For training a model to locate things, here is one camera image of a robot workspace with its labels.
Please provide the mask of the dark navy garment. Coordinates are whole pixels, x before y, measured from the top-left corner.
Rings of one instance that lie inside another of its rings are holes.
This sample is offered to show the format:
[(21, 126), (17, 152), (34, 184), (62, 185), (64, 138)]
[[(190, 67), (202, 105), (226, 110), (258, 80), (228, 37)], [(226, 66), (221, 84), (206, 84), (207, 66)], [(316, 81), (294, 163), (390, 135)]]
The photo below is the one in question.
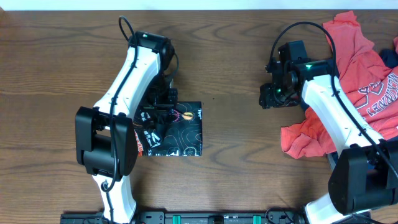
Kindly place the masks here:
[(395, 50), (382, 49), (379, 53), (379, 56), (386, 67), (395, 68), (396, 66), (398, 66), (398, 55)]

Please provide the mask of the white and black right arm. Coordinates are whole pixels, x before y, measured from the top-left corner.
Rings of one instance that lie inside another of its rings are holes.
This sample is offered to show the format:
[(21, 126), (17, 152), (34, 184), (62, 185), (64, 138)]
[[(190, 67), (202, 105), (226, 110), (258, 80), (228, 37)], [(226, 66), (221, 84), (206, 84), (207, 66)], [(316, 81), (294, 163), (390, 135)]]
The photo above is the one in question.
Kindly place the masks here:
[(330, 135), (338, 160), (328, 193), (304, 206), (296, 223), (341, 223), (370, 210), (397, 204), (397, 142), (386, 141), (362, 119), (342, 90), (332, 59), (313, 61), (301, 40), (278, 48), (267, 72), (272, 81), (260, 87), (264, 109), (299, 105), (314, 110)]

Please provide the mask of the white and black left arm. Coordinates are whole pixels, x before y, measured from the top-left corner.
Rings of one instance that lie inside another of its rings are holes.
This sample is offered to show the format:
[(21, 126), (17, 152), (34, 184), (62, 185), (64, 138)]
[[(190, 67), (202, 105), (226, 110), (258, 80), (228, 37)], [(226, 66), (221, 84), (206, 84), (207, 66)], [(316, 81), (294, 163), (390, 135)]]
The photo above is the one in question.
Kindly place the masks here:
[(149, 112), (149, 126), (165, 131), (178, 91), (166, 75), (176, 57), (167, 37), (138, 31), (127, 38), (126, 60), (109, 90), (91, 108), (75, 115), (76, 159), (97, 183), (104, 212), (102, 221), (132, 223), (136, 201), (130, 174), (138, 157), (133, 125), (139, 110)]

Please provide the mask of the black mounting rail base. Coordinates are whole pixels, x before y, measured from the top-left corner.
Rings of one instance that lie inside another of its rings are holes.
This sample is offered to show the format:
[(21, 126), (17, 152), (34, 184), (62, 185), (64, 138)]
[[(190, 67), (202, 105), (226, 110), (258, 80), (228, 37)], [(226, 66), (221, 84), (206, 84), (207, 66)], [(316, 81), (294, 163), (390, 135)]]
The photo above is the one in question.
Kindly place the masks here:
[[(370, 213), (364, 212), (344, 218), (334, 223), (372, 223)], [(102, 212), (94, 213), (66, 213), (60, 216), (61, 224), (100, 224), (110, 223)], [(293, 224), (309, 223), (304, 213), (292, 210), (271, 209), (265, 213), (169, 213), (161, 211), (146, 211), (134, 215), (130, 223), (135, 224)]]

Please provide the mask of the red printed t-shirt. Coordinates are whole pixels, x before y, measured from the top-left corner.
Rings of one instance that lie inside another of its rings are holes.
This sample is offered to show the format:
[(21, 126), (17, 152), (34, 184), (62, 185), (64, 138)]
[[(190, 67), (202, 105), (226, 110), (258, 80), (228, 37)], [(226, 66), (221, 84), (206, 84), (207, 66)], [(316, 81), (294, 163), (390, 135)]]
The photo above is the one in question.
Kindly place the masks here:
[[(397, 139), (397, 67), (389, 68), (374, 44), (361, 32), (354, 12), (337, 14), (323, 24), (336, 47), (340, 85), (366, 122), (386, 140)], [(281, 129), (282, 151), (298, 159), (336, 152), (336, 147), (315, 112), (305, 120)]]

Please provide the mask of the black orange-patterned jersey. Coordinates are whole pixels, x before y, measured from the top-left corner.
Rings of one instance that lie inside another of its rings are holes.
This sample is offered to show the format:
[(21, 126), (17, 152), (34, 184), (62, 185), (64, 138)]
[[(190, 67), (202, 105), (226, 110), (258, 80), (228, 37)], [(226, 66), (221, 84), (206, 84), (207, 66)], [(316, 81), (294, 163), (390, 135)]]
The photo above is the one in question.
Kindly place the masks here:
[(140, 156), (201, 156), (200, 101), (180, 101), (164, 117), (138, 110), (133, 119)]

